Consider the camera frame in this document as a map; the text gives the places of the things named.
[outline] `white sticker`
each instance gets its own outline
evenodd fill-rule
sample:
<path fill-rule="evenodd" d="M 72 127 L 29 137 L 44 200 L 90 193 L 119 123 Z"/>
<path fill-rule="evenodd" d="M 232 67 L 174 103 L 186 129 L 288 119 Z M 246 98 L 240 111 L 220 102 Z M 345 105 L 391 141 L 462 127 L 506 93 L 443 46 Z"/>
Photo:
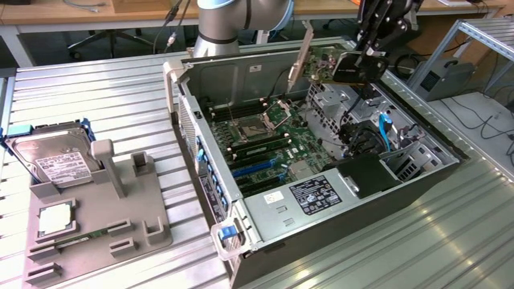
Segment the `white sticker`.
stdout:
<path fill-rule="evenodd" d="M 91 171 L 80 152 L 42 158 L 35 162 L 55 184 L 91 177 Z"/>
<path fill-rule="evenodd" d="M 258 72 L 263 70 L 263 66 L 262 65 L 252 65 L 250 66 L 250 72 Z"/>
<path fill-rule="evenodd" d="M 264 195 L 264 200 L 267 204 L 271 204 L 282 199 L 283 199 L 283 195 L 280 191 L 276 191 L 271 194 Z"/>

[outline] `blue ram slot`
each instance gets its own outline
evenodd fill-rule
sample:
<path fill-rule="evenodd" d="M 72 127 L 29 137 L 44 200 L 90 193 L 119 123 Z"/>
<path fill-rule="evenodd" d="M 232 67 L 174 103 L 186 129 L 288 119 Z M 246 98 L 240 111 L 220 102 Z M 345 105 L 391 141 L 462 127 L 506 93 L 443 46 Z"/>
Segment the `blue ram slot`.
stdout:
<path fill-rule="evenodd" d="M 232 177 L 236 178 L 238 176 L 246 176 L 250 173 L 255 173 L 260 170 L 268 169 L 275 165 L 275 162 L 276 162 L 276 158 L 274 158 L 272 160 L 268 160 L 264 163 L 260 163 L 244 169 L 236 170 L 235 172 L 232 172 Z"/>

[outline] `slotted metal tabletop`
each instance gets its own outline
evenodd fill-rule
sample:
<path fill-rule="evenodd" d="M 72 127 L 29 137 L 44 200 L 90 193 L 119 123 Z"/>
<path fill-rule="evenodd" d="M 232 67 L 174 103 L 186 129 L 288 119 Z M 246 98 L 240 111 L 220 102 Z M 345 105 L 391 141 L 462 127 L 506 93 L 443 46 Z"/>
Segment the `slotted metal tabletop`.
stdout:
<path fill-rule="evenodd" d="M 114 141 L 115 158 L 147 151 L 156 161 L 172 246 L 60 284 L 82 288 L 227 288 L 207 221 L 191 184 L 164 99 L 166 57 L 138 57 L 20 69 L 7 83 L 8 121 L 33 126 L 87 117 L 98 139 Z M 29 175 L 3 154 L 0 183 L 0 287 L 20 288 Z"/>
<path fill-rule="evenodd" d="M 56 288 L 228 288 L 168 121 L 166 59 L 155 55 L 20 69 L 16 79 L 0 82 L 0 93 L 5 87 L 12 101 L 9 123 L 39 125 L 87 116 L 96 137 L 114 140 L 118 160 L 142 150 L 156 159 L 172 246 Z M 471 160 L 410 207 L 246 288 L 514 288 L 513 185 L 390 73 L 385 82 Z M 21 286 L 29 191 L 24 168 L 13 157 L 0 156 L 4 289 Z"/>
<path fill-rule="evenodd" d="M 462 20 L 458 29 L 514 61 L 514 18 Z"/>

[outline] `hard drive label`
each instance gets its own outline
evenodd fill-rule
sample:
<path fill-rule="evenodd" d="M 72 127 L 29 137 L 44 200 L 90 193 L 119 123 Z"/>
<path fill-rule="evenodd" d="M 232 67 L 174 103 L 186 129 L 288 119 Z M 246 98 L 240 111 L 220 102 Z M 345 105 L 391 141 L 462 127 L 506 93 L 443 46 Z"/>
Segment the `hard drive label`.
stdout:
<path fill-rule="evenodd" d="M 342 202 L 325 176 L 292 185 L 290 189 L 303 213 L 307 215 L 313 215 Z"/>
<path fill-rule="evenodd" d="M 55 184 L 91 177 L 91 171 L 80 152 L 40 158 L 35 162 Z"/>

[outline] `blue cable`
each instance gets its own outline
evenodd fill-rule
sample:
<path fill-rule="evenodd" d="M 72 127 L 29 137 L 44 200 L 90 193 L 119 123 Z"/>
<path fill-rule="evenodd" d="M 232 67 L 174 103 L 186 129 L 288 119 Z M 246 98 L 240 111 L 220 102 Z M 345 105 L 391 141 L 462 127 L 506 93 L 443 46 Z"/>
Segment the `blue cable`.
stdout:
<path fill-rule="evenodd" d="M 378 118 L 378 128 L 381 130 L 382 138 L 386 141 L 387 151 L 390 152 L 391 151 L 391 145 L 389 143 L 389 138 L 387 138 L 386 124 L 393 125 L 393 120 L 391 120 L 391 118 L 389 117 L 387 114 L 382 113 L 379 118 Z"/>

